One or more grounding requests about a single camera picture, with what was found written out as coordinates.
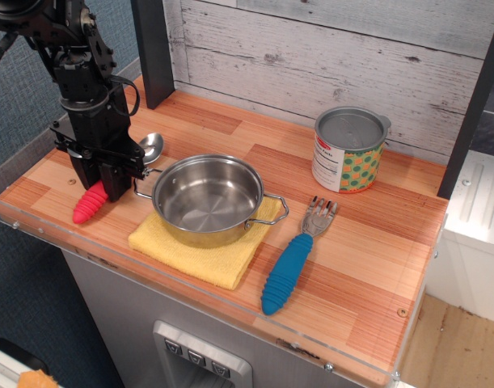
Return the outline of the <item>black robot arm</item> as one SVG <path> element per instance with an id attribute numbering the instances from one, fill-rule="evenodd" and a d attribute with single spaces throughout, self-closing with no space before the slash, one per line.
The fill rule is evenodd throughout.
<path id="1" fill-rule="evenodd" d="M 84 188 L 101 183 L 119 200 L 133 179 L 144 176 L 144 150 L 129 136 L 125 86 L 113 74 L 113 51 L 99 34 L 83 1 L 0 1 L 0 60 L 22 36 L 36 50 L 58 85 L 67 119 L 53 122 L 56 147 L 69 154 Z"/>

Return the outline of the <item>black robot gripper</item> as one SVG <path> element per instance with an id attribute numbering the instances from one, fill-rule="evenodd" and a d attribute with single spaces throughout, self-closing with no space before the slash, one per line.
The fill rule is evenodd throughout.
<path id="1" fill-rule="evenodd" d="M 67 118 L 50 126 L 56 147 L 70 156 L 83 187 L 88 190 L 100 179 L 111 202 L 141 178 L 144 151 L 129 136 L 129 116 L 112 102 L 60 100 Z"/>

